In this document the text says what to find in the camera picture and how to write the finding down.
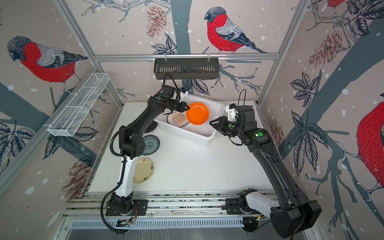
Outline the white plate orange sunburst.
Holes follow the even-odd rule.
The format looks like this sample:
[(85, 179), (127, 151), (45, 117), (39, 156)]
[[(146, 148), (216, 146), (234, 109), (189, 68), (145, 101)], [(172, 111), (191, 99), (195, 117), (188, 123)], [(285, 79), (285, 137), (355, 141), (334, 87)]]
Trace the white plate orange sunburst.
[(174, 111), (168, 116), (168, 123), (172, 126), (182, 128), (187, 126), (190, 122), (185, 113)]

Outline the black glossy plate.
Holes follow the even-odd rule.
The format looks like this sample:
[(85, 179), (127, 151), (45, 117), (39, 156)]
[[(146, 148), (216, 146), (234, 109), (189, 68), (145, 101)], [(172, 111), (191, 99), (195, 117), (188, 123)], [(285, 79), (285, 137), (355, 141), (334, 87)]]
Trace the black glossy plate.
[(145, 133), (150, 133), (150, 132), (154, 131), (157, 126), (158, 126), (158, 123), (155, 121), (152, 121), (152, 123), (145, 130)]

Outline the green blue floral plate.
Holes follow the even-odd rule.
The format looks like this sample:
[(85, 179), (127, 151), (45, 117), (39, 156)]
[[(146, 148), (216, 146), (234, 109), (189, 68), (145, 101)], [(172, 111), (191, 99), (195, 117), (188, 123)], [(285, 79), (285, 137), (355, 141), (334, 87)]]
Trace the green blue floral plate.
[(154, 154), (160, 147), (160, 139), (154, 135), (148, 135), (144, 137), (145, 149), (144, 156)]

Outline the cream yellow plate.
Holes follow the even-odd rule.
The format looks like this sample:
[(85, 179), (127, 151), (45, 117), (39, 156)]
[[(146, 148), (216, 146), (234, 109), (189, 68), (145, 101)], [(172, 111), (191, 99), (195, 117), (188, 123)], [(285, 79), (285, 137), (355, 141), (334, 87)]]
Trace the cream yellow plate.
[(154, 162), (149, 158), (141, 158), (138, 160), (133, 178), (134, 184), (142, 184), (149, 180), (155, 170)]

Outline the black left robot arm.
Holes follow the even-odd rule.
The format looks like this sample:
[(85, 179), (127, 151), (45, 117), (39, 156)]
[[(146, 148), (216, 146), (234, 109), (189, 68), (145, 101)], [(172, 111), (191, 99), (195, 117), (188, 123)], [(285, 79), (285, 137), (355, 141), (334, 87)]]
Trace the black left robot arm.
[(182, 94), (187, 91), (180, 89), (170, 73), (165, 73), (161, 89), (147, 101), (146, 109), (129, 125), (121, 126), (111, 137), (109, 148), (111, 153), (122, 158), (120, 179), (117, 186), (110, 190), (102, 199), (100, 215), (104, 225), (117, 235), (125, 235), (129, 230), (119, 230), (108, 224), (104, 214), (104, 204), (107, 197), (107, 207), (114, 207), (123, 214), (129, 214), (135, 209), (132, 201), (133, 182), (129, 176), (130, 169), (135, 163), (135, 158), (141, 156), (145, 149), (143, 134), (154, 122), (155, 118), (164, 113), (166, 109), (171, 112), (186, 112), (190, 109), (186, 102), (182, 101)]

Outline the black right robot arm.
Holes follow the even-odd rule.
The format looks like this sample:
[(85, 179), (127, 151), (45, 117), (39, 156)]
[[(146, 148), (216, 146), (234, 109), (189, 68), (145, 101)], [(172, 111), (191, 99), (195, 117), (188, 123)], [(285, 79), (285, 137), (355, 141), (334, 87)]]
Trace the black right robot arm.
[(275, 191), (273, 200), (256, 189), (240, 193), (237, 207), (245, 214), (259, 212), (267, 217), (282, 238), (290, 238), (311, 228), (322, 208), (297, 186), (283, 164), (266, 129), (259, 128), (252, 106), (229, 105), (227, 116), (210, 121), (217, 132), (229, 139), (238, 137), (259, 161)]

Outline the white plastic bin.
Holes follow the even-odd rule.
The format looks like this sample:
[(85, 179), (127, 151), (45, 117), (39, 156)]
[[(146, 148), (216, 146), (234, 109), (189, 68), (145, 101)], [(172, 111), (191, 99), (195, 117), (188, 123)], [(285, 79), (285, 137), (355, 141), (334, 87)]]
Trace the white plastic bin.
[(171, 115), (161, 113), (155, 118), (155, 122), (159, 124), (159, 127), (162, 130), (170, 134), (200, 145), (209, 145), (216, 134), (216, 130), (210, 126), (209, 122), (223, 116), (225, 112), (225, 105), (220, 102), (208, 100), (195, 95), (187, 95), (184, 97), (183, 101), (186, 102), (188, 106), (196, 102), (206, 105), (209, 110), (208, 121), (202, 125), (193, 125), (192, 123), (188, 123), (184, 127), (178, 127), (171, 124)]

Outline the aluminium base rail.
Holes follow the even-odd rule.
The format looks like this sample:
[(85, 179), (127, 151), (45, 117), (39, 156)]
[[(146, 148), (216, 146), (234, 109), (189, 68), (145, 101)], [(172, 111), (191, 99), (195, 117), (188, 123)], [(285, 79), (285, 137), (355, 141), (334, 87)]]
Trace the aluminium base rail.
[(122, 215), (105, 205), (104, 218), (100, 211), (102, 196), (85, 196), (70, 201), (58, 230), (63, 234), (109, 227), (118, 231), (230, 228), (268, 220), (255, 210), (248, 213), (241, 210), (239, 196), (236, 191), (138, 192), (133, 196), (134, 209), (130, 213)]

